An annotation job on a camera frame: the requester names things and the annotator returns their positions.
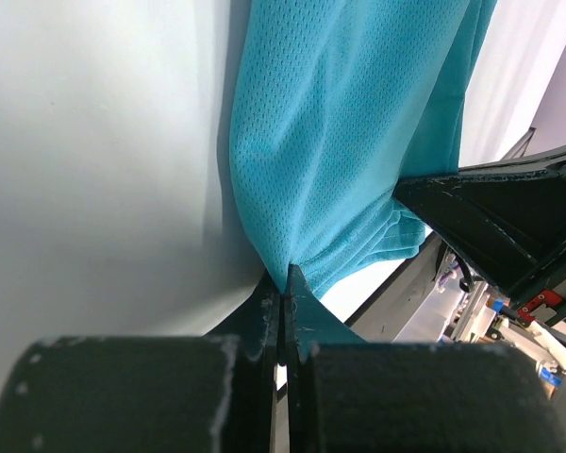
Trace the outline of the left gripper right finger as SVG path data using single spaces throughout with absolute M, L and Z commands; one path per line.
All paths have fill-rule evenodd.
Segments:
M 566 452 L 520 351 L 366 342 L 294 265 L 282 303 L 291 451 Z

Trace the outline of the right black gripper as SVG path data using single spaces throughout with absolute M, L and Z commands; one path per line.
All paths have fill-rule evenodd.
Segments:
M 394 197 L 528 321 L 566 321 L 566 145 L 400 181 Z

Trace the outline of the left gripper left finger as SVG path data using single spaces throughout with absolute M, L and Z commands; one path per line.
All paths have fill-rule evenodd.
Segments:
M 0 452 L 269 452 L 279 292 L 208 334 L 33 343 L 0 394 Z

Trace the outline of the teal t shirt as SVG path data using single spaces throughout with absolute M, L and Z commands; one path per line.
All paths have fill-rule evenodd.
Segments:
M 415 256 L 399 179 L 454 173 L 492 1 L 255 1 L 230 128 L 243 229 L 284 289 L 316 296 Z

